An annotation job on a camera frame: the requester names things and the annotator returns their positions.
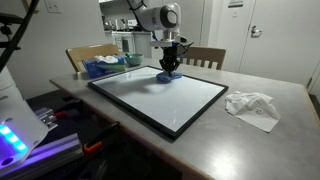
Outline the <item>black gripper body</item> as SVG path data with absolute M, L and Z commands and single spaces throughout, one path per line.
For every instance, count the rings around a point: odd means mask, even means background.
M 164 65 L 176 65 L 177 64 L 177 47 L 165 47 L 163 49 L 163 64 Z

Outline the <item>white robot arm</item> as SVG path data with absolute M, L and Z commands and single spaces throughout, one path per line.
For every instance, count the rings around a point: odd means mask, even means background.
M 177 3 L 170 3 L 161 7 L 148 8 L 144 0 L 127 0 L 140 28 L 146 32 L 163 31 L 163 37 L 150 43 L 152 47 L 163 49 L 163 58 L 160 60 L 162 69 L 171 76 L 179 67 L 177 60 L 177 46 L 185 43 L 186 39 L 180 35 L 181 9 Z

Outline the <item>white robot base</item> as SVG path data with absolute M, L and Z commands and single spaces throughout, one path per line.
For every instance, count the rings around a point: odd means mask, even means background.
M 7 67 L 0 73 L 0 175 L 22 164 L 48 127 L 22 97 Z

